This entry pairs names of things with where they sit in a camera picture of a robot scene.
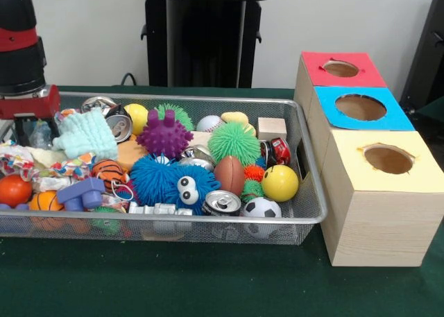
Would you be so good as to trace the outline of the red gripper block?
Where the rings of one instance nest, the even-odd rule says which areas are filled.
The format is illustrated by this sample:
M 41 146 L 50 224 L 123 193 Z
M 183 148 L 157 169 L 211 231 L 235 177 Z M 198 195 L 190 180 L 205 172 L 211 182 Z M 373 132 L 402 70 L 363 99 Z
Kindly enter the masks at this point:
M 28 94 L 1 95 L 1 119 L 13 120 L 17 143 L 30 146 L 30 136 L 34 131 L 34 118 L 48 119 L 52 137 L 60 133 L 55 113 L 60 110 L 60 93 L 56 85 L 46 85 L 42 89 Z

